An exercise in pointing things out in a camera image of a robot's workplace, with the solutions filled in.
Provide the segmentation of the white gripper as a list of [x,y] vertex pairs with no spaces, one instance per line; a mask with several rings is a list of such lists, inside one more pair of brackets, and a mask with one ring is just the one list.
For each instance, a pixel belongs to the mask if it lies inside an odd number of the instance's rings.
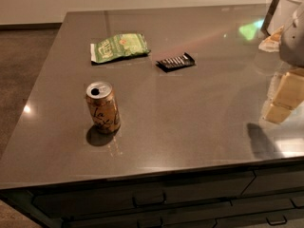
[[[258,48],[279,52],[282,61],[304,67],[304,3],[286,21],[264,39]],[[276,74],[271,81],[268,99],[263,106],[263,119],[274,124],[284,122],[304,101],[304,70],[289,70]]]

